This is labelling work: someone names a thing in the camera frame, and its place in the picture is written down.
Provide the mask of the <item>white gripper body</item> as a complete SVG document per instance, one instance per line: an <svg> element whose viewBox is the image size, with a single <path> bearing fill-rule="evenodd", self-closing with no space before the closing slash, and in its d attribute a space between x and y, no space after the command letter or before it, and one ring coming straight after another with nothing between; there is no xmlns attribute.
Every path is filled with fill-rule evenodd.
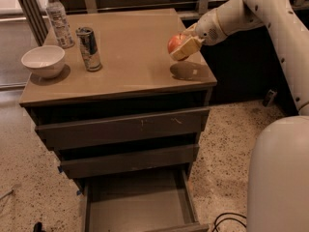
<svg viewBox="0 0 309 232"><path fill-rule="evenodd" d="M228 37L228 16L218 9L213 9L200 17L196 23L195 35L205 45L215 45Z"/></svg>

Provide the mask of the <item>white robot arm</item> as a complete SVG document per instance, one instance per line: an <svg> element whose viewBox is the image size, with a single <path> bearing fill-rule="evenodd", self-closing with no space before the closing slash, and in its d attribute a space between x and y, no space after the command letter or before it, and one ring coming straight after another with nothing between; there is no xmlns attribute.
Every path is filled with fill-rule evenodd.
<svg viewBox="0 0 309 232"><path fill-rule="evenodd" d="M205 45L264 26L295 112L280 112L251 151L244 232L309 232L309 31L290 0L229 0L181 31L169 50L182 61Z"/></svg>

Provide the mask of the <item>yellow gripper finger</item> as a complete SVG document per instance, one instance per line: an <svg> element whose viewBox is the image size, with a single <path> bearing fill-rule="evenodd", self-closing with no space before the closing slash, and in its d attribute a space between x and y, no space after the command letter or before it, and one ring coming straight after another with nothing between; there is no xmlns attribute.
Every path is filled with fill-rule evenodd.
<svg viewBox="0 0 309 232"><path fill-rule="evenodd" d="M198 37L187 36L187 40L183 44L183 52L189 57L201 49L203 41Z"/></svg>
<svg viewBox="0 0 309 232"><path fill-rule="evenodd" d="M195 36L196 36L195 28L196 28L196 23L194 23L194 24L192 24L191 26L189 26L188 28L186 28L186 29L183 31L183 34L184 34L185 36L192 36L192 37L195 37Z"/></svg>

